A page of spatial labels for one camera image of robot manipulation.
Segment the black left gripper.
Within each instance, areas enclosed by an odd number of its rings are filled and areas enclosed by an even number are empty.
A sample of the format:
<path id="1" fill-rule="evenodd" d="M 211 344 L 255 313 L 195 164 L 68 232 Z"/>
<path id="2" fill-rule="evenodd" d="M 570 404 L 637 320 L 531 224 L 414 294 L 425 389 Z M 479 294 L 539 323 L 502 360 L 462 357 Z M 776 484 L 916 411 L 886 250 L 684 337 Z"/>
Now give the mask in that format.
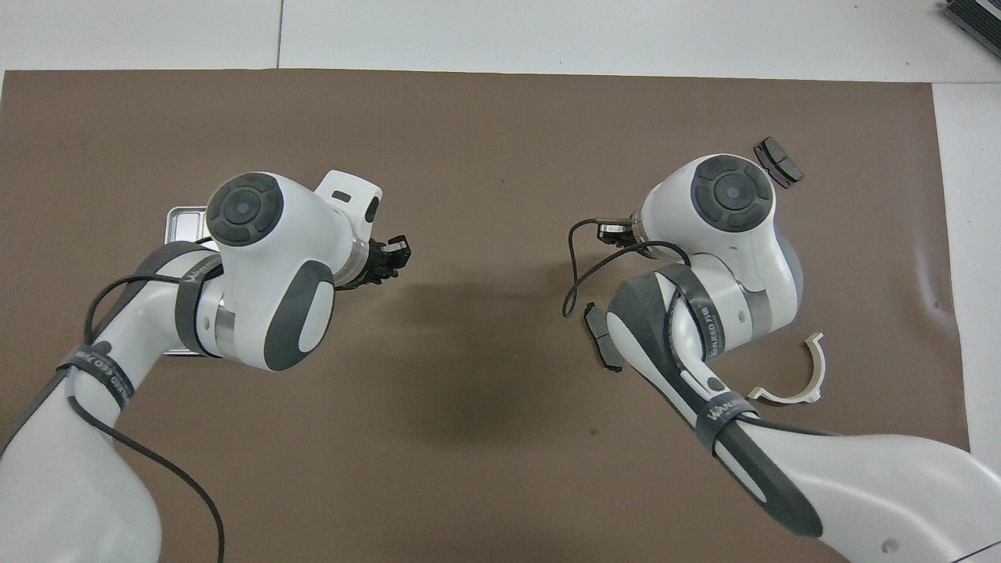
<path id="1" fill-rule="evenodd" d="M 337 285 L 336 291 L 353 291 L 362 285 L 381 285 L 383 279 L 398 278 L 400 265 L 391 260 L 409 260 L 410 256 L 411 247 L 405 235 L 394 236 L 387 243 L 371 240 L 361 272 L 350 282 Z"/>

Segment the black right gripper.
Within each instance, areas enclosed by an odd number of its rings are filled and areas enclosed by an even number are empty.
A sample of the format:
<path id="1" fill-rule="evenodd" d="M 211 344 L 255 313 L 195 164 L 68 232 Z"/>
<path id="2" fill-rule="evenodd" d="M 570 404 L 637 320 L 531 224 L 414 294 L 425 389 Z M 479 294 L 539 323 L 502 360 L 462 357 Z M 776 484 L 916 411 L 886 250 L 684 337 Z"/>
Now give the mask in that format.
<path id="1" fill-rule="evenodd" d="M 598 221 L 597 239 L 619 249 L 637 245 L 643 239 L 637 234 L 636 226 L 635 221 Z"/>

